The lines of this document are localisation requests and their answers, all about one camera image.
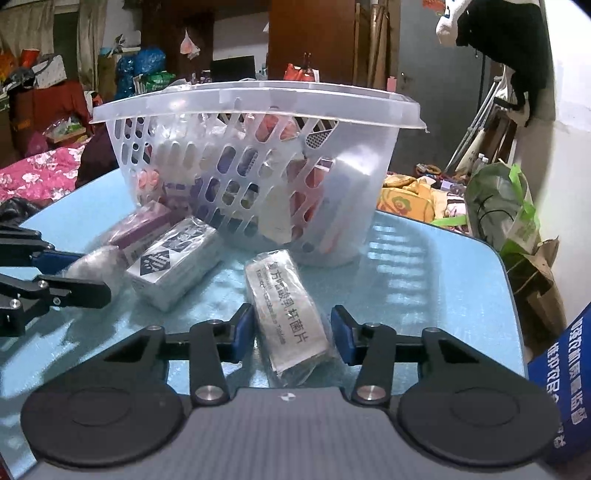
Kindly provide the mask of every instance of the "plastic basket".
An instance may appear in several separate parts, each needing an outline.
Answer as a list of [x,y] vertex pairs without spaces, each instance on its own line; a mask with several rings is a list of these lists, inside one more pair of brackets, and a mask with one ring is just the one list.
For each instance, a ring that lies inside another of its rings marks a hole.
[[358,253],[398,130],[426,127],[402,95],[313,82],[173,85],[93,121],[106,122],[133,195],[157,171],[152,197],[234,244],[316,265]]

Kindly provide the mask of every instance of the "gray door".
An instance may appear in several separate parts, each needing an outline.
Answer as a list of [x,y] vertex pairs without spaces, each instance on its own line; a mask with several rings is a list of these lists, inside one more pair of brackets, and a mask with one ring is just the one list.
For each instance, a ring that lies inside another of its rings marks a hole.
[[421,0],[400,1],[396,91],[420,103],[429,131],[400,131],[391,170],[411,174],[417,163],[445,168],[461,142],[478,110],[482,53],[477,58],[471,47],[443,47],[437,14]]

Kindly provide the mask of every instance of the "floral blanket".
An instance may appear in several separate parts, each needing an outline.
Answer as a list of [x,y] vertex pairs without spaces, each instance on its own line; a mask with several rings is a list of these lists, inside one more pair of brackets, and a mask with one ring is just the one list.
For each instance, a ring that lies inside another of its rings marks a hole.
[[3,168],[0,203],[12,197],[55,202],[73,192],[84,147],[60,147]]

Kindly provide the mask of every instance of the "light blue tabletop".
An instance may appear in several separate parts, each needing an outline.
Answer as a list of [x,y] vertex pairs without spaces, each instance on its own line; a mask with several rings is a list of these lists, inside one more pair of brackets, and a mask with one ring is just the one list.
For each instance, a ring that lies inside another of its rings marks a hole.
[[[28,220],[57,249],[86,251],[91,241],[132,212],[123,178],[114,171]],[[140,302],[127,289],[101,311],[52,310],[24,337],[0,339],[0,452],[18,478],[34,463],[22,434],[19,412],[27,395],[44,381],[143,327],[185,332],[197,322],[229,319],[245,301],[244,263],[252,253],[228,249],[224,261],[167,314]],[[32,268],[2,273],[33,278]],[[359,323],[381,322],[404,335],[438,326],[506,367],[525,375],[517,314],[505,271],[487,245],[423,223],[376,213],[362,255],[348,265],[302,267],[304,285],[325,313],[343,304]],[[169,383],[189,392],[188,362],[172,362]],[[335,362],[315,370],[308,386],[351,389],[358,368]],[[266,386],[260,354],[227,364],[231,389]],[[397,365],[394,393],[417,380],[416,366]]]

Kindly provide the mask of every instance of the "green shopping bag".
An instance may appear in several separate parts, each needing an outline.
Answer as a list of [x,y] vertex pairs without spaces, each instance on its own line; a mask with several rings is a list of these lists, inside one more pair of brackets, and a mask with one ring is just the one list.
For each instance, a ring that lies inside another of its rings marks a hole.
[[540,223],[530,188],[519,165],[503,162],[480,169],[464,195],[468,228],[504,258],[532,254],[539,242]]

